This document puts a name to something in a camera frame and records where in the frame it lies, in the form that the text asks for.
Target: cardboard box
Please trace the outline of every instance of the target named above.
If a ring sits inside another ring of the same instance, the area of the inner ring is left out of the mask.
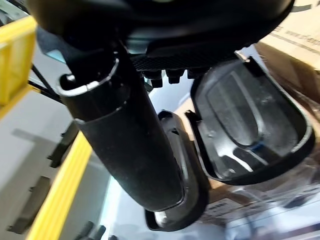
[[[255,202],[249,197],[235,192],[238,187],[213,179],[209,179],[209,182],[211,185],[209,204],[198,220],[199,223],[223,226],[234,220],[235,215],[231,213],[246,208]]]
[[[296,0],[289,16],[255,45],[271,75],[320,103],[320,2]]]

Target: black plastic part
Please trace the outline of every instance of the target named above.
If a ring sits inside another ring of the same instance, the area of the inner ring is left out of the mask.
[[[165,70],[165,73],[169,79],[170,84],[178,84],[180,82],[180,77],[184,74],[184,69],[178,69],[178,70]]]
[[[52,95],[48,91],[48,89],[46,87],[40,86],[39,84],[36,84],[33,81],[29,80],[28,84],[33,86],[33,87],[35,87],[36,89],[40,90],[40,94],[42,94],[42,95],[46,96],[47,98],[50,98],[50,99],[62,104],[62,101],[61,101],[60,96],[58,94]]]
[[[57,168],[62,163],[62,158],[68,148],[71,146],[71,144],[76,139],[76,136],[78,135],[79,130],[74,122],[72,122],[67,130],[61,135],[62,139],[58,143],[58,145],[55,147],[53,152],[48,156],[48,159],[50,159],[52,162],[50,164],[50,167]]]
[[[208,72],[210,67],[199,67],[188,69],[188,79],[197,79],[205,75]]]
[[[73,89],[73,76],[68,80],[64,75],[57,88],[122,188],[145,209],[163,211],[184,197],[179,166],[132,63],[124,53],[115,53],[114,62],[105,79]]]
[[[57,95],[56,92],[53,90],[53,88],[50,86],[50,84],[47,82],[47,80],[44,78],[44,76],[39,72],[38,68],[32,64],[31,66],[32,71],[34,74],[39,78],[39,80],[43,83],[43,85],[48,89],[48,92],[52,95],[55,96]]]
[[[81,232],[73,240],[101,240],[106,231],[106,227],[100,225],[99,228],[92,233],[94,227],[94,223],[92,221],[88,221],[82,228]]]
[[[269,34],[294,4],[294,0],[142,2],[28,0],[28,7],[41,27],[78,49],[103,48],[117,29],[137,71],[155,71],[211,67]],[[39,45],[43,49],[49,44]],[[74,56],[65,49],[61,52]]]
[[[46,200],[50,187],[50,178],[45,176],[38,178],[35,186],[30,187],[31,193],[14,223],[8,227],[8,232],[22,235],[28,231]]]
[[[118,240],[118,238],[115,235],[112,235],[108,238],[108,240]]]
[[[153,88],[162,88],[163,81],[162,81],[162,72],[161,70],[157,71],[143,71],[143,76],[145,76],[147,79],[151,80],[151,84]]]
[[[154,88],[153,88],[151,85],[149,85],[147,82],[145,82],[145,83],[144,83],[144,89],[145,89],[148,93],[150,93]]]
[[[213,67],[194,81],[190,95],[195,113],[186,116],[201,164],[217,181],[251,185],[270,180],[314,147],[314,131],[299,107],[252,58],[234,57]],[[229,173],[224,175],[221,166]]]
[[[151,79],[151,84],[154,89],[162,88],[162,86],[164,85],[162,82],[162,79],[160,80]]]
[[[167,220],[164,226],[159,226],[154,212],[146,210],[145,219],[152,231],[173,232],[186,228],[203,214],[209,200],[210,184],[181,119],[168,111],[160,112],[158,117],[178,162],[185,195],[180,205],[164,211]]]

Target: glossy black plastic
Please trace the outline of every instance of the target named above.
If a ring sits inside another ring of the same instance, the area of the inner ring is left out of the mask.
[[[203,214],[208,204],[210,185],[181,119],[168,111],[160,112],[158,117],[181,172],[184,198],[179,205],[163,211],[161,217],[164,218],[159,220],[157,214],[146,210],[145,219],[153,231],[172,232],[189,226]]]
[[[315,134],[291,97],[252,59],[214,66],[191,88],[187,112],[203,170],[230,185],[275,178],[303,161]]]
[[[113,56],[107,77],[83,85],[63,75],[58,92],[122,188],[149,211],[172,208],[185,194],[179,166],[140,76],[125,53]]]
[[[72,47],[97,50],[116,36],[126,46],[138,71],[156,71],[211,67],[269,34],[290,13],[294,0],[28,0],[27,3],[43,29]],[[48,49],[41,46],[48,44],[52,41],[43,41],[40,47]],[[69,51],[59,50],[66,58]]]

